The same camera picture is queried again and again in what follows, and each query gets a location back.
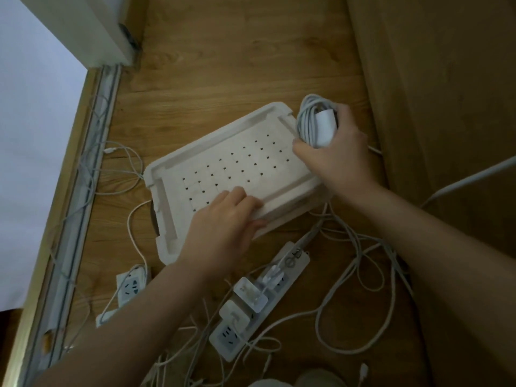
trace wooden floor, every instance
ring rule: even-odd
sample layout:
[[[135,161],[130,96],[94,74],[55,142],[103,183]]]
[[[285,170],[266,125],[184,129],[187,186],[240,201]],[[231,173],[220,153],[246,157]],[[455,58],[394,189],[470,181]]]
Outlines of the wooden floor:
[[[285,102],[296,114],[302,98],[312,92],[350,104],[360,128],[368,133],[370,143],[377,145],[345,0],[151,0],[140,66],[123,72],[109,139],[137,150],[149,164],[267,103]],[[385,182],[381,160],[371,156],[371,161],[378,178]],[[127,163],[117,152],[106,156],[103,166],[124,168]],[[99,191],[121,190],[130,182],[103,175]],[[115,291],[115,275],[141,262],[129,240],[126,220],[137,204],[150,198],[143,184],[123,195],[95,198],[78,278],[79,287],[92,299],[94,315]],[[338,201],[335,206],[357,231],[375,234],[359,214]],[[229,280],[236,282],[252,268],[270,261],[287,241],[296,241],[304,234],[314,220],[305,214],[257,239]],[[148,205],[136,212],[132,228],[156,275],[163,265],[157,257]],[[307,249],[312,257],[309,267],[266,325],[319,306],[353,256],[350,245],[320,236]],[[386,257],[381,253],[373,257],[388,278]],[[371,263],[365,262],[361,273],[367,284],[380,283]],[[227,289],[220,283],[210,291],[210,310]],[[353,386],[361,362],[366,362],[370,367],[367,385],[429,385],[416,312],[399,282],[397,294],[388,330],[377,345],[357,356],[333,354],[320,345],[313,317],[276,327],[271,335],[282,341],[283,349],[274,355],[267,377],[293,383],[307,368],[323,367]],[[388,285],[380,292],[368,292],[353,277],[323,313],[322,335],[331,345],[342,348],[363,345],[382,325],[389,299]],[[84,302],[77,297],[69,333],[76,331],[85,311]],[[92,317],[78,341],[86,339],[93,328]],[[227,385],[250,384],[259,377],[265,360],[257,353],[245,366],[237,365]],[[175,379],[181,379],[185,369],[181,365],[173,369]],[[195,377],[220,380],[220,364],[210,345]]]

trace finger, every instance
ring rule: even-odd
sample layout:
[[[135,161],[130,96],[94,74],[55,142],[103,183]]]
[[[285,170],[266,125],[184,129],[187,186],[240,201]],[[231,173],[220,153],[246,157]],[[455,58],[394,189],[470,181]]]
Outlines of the finger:
[[[240,201],[242,201],[246,197],[246,191],[242,186],[237,186],[231,192],[229,192],[228,196],[224,199],[224,201],[228,201],[232,205],[238,205]]]
[[[318,156],[317,149],[296,138],[292,143],[294,155],[299,157],[308,167],[311,167]]]
[[[247,219],[249,218],[249,216],[256,210],[256,209],[260,209],[261,207],[263,206],[263,201],[262,200],[259,200],[258,198],[256,197],[253,197],[252,195],[248,195],[247,197],[245,197],[238,205],[237,205],[237,209],[240,211],[240,213],[242,214],[242,217],[245,217],[246,218],[246,221]]]
[[[226,198],[229,194],[229,191],[228,190],[224,190],[222,191],[219,195],[217,195],[215,197],[215,199],[212,201],[212,206],[213,205],[217,205],[219,203],[221,203],[222,201],[224,201],[224,198]]]
[[[267,226],[267,220],[253,220],[247,223],[246,228],[242,234],[242,243],[241,243],[241,252],[245,253],[251,244],[251,240],[253,240],[256,231]]]
[[[357,129],[357,123],[354,120],[352,108],[348,105],[339,103],[337,105],[337,118],[339,120],[339,130]]]

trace white packaging insert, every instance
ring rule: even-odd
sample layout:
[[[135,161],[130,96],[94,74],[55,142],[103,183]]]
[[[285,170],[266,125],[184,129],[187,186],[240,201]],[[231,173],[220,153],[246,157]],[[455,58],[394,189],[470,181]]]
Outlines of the white packaging insert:
[[[327,201],[331,194],[292,152],[296,119],[270,103],[152,162],[144,172],[158,222],[158,255],[177,260],[195,212],[223,190],[242,186],[263,200],[254,218],[269,221],[261,236]]]

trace white wall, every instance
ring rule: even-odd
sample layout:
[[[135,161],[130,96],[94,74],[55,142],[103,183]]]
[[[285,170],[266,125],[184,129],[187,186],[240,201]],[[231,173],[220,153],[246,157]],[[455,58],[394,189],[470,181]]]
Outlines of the white wall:
[[[86,69],[19,0],[0,0],[0,311],[25,300]]]

